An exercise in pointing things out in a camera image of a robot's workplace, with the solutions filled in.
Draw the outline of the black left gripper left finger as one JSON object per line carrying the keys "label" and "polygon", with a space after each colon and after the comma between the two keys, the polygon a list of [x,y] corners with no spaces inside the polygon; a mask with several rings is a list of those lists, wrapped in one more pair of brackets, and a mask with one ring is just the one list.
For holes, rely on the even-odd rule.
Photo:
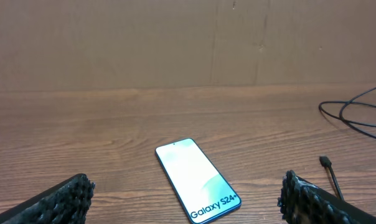
{"label": "black left gripper left finger", "polygon": [[0,224],[85,224],[94,189],[85,174],[76,174],[0,213]]}

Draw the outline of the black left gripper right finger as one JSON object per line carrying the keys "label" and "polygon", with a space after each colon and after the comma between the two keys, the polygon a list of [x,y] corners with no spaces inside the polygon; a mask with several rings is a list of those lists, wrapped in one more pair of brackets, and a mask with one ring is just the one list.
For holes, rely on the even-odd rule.
{"label": "black left gripper right finger", "polygon": [[289,224],[376,224],[376,217],[289,170],[277,206]]}

